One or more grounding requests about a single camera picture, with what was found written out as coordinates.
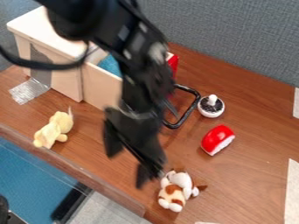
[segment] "blue object in box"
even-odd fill
[[[117,60],[111,55],[111,53],[105,59],[100,61],[98,67],[105,69],[106,71],[120,78],[122,77],[120,66],[118,65]]]

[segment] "black and white knob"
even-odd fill
[[[215,94],[203,97],[198,103],[200,114],[209,118],[215,118],[223,114],[225,104]]]

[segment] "round knob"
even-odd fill
[[[208,100],[207,104],[209,104],[210,106],[215,106],[217,100],[218,100],[217,95],[210,94],[209,95],[209,100]]]

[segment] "wooden table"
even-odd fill
[[[136,213],[145,213],[153,223],[283,223],[288,160],[299,160],[299,120],[292,117],[294,88],[179,45],[170,45],[170,49],[180,56],[177,82],[202,95],[217,94],[226,104],[218,119],[194,111],[182,128],[162,130],[168,167],[182,165],[199,184],[208,184],[182,213],[157,204],[158,181],[141,191],[135,189],[137,162],[129,152],[113,160],[106,157],[100,110],[54,90],[17,105],[8,90],[26,78],[15,66],[0,74],[0,123],[32,139],[55,111],[72,106],[75,125],[69,141],[53,147],[57,154],[34,149],[28,142],[26,149]],[[177,92],[174,104],[183,112],[191,101],[189,95]],[[236,139],[210,157],[199,142],[219,124],[231,127]]]

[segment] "white box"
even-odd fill
[[[53,30],[44,6],[17,17],[7,24],[17,41],[19,56],[31,60],[32,48],[55,64],[70,63],[85,52],[85,44],[61,38]],[[84,100],[98,109],[116,106],[122,93],[122,79],[97,64],[108,54],[91,44],[85,65],[78,69],[52,71],[51,88],[73,100]],[[27,75],[31,69],[24,68]]]

